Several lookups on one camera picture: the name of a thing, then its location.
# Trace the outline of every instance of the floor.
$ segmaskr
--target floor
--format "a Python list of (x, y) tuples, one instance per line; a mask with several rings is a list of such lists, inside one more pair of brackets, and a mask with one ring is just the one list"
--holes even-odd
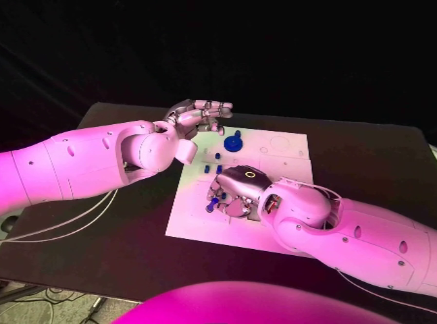
[[(437, 158), (437, 148), (433, 148), (433, 154)], [(6, 289), (15, 289), (22, 285), (18, 283), (12, 283)], [(70, 297), (72, 292), (61, 292), (59, 294), (49, 293), (49, 297), (54, 299), (65, 299)], [(74, 293), (71, 299), (81, 296), (81, 293)], [(45, 293), (39, 293), (32, 297), (26, 298), (42, 298), (45, 297)], [(70, 323), (80, 324), (81, 320), (88, 315), (90, 308), (97, 300), (97, 296), (85, 295), (78, 298), (75, 301), (64, 302), (54, 306), (54, 318), (51, 321), (51, 309), (49, 305), (45, 302), (26, 302), (26, 303), (8, 303), (0, 306), (0, 324), (31, 324), (31, 323)], [(136, 307), (137, 303), (109, 299), (107, 303), (101, 307), (98, 313), (93, 316), (93, 319), (100, 324), (107, 324), (114, 321), (133, 307)]]

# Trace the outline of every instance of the robotic hand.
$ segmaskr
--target robotic hand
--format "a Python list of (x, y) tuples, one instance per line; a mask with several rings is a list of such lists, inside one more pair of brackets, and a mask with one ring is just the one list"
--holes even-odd
[[(223, 192), (230, 204), (220, 203)], [(388, 289), (437, 297), (437, 231), (396, 212), (329, 189), (267, 175), (249, 166), (224, 170), (208, 191), (215, 209), (246, 217), (256, 209), (280, 245)]]
[(197, 132), (224, 135), (217, 117), (231, 103), (182, 101), (163, 121), (140, 120), (72, 130), (0, 153), (0, 215), (45, 201), (97, 196), (162, 172), (176, 158), (191, 164)]

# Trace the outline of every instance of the blue object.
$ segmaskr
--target blue object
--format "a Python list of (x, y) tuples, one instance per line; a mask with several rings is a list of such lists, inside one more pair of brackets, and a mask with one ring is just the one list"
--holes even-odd
[(225, 138), (224, 146), (230, 152), (238, 152), (243, 149), (241, 132), (238, 130), (233, 136)]
[(215, 206), (215, 204), (218, 204), (220, 201), (221, 201), (221, 200), (220, 200), (218, 198), (214, 198), (214, 199), (211, 200), (211, 203), (208, 204), (208, 206), (207, 206), (207, 208), (205, 208), (205, 210), (207, 210), (210, 213), (214, 211), (214, 206)]

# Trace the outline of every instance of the black curtain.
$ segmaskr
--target black curtain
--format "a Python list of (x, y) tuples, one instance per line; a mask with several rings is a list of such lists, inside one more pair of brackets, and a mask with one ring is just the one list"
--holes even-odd
[(0, 151), (74, 129), (98, 101), (185, 98), (416, 126), (437, 146), (437, 18), (207, 5), (0, 1)]

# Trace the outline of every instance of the tabletop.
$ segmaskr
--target tabletop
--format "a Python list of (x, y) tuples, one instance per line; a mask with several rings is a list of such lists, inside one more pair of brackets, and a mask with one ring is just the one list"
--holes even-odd
[[(437, 161), (417, 128), (246, 115), (238, 107), (234, 112), (231, 119), (221, 120), (225, 127), (308, 135), (315, 184), (437, 229)], [(80, 128), (153, 122), (165, 113), (163, 108), (97, 103)], [(182, 164), (175, 161), (165, 172), (122, 188), (104, 216), (72, 236), (45, 243), (3, 243), (0, 279), (137, 301), (205, 281), (257, 281), (337, 298), (403, 323), (437, 323), (437, 315), (360, 290), (316, 259), (166, 236), (181, 174)], [(100, 199), (29, 207), (10, 235), (64, 222)], [(71, 232), (97, 214), (32, 239)], [(355, 282), (383, 296), (437, 310), (433, 297)]]

